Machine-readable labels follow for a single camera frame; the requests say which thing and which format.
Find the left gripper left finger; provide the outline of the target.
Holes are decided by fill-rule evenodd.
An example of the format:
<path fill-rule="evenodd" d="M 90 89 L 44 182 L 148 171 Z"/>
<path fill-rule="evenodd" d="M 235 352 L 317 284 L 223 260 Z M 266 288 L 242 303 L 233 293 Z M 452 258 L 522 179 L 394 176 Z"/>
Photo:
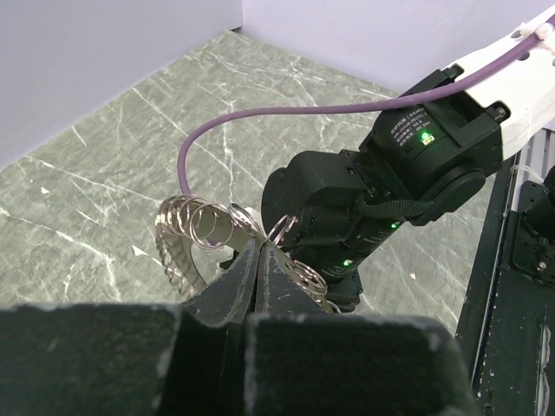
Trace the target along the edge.
<path fill-rule="evenodd" d="M 4 415 L 240 415 L 260 245 L 181 304 L 1 312 Z"/>

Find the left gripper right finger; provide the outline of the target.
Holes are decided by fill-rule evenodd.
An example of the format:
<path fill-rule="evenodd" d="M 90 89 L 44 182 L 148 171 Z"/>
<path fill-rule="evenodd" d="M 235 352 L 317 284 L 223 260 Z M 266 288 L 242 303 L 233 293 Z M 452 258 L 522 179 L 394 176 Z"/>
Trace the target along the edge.
<path fill-rule="evenodd" d="M 475 415 L 460 348 L 436 320 L 418 315 L 289 312 L 284 259 L 265 245 L 261 298 L 245 326 L 248 415 Z"/>

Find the metal disc keyring organizer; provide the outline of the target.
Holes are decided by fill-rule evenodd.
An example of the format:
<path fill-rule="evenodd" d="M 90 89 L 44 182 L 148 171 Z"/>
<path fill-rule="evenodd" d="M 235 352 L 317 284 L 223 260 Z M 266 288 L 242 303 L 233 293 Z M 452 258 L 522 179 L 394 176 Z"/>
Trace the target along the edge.
<path fill-rule="evenodd" d="M 156 247 L 160 261 L 171 283 L 178 291 L 191 287 L 200 292 L 208 286 L 193 260 L 194 246 L 212 251 L 226 248 L 240 253 L 251 240 L 275 249 L 277 265 L 282 267 L 285 281 L 307 295 L 320 309 L 332 315 L 341 310 L 326 298 L 328 287 L 312 268 L 285 254 L 280 244 L 298 222 L 292 215 L 282 216 L 265 232 L 250 211 L 237 204 L 211 203 L 191 195 L 165 199 L 156 215 Z"/>

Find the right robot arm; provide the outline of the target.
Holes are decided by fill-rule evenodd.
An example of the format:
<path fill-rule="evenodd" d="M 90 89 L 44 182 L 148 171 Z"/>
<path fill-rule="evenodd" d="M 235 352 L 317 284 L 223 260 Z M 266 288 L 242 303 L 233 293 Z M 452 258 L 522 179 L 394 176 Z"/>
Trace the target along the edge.
<path fill-rule="evenodd" d="M 301 152 L 263 191 L 265 231 L 329 312 L 359 303 L 359 265 L 403 224 L 459 209 L 553 120 L 553 10 L 375 110 L 355 151 Z"/>

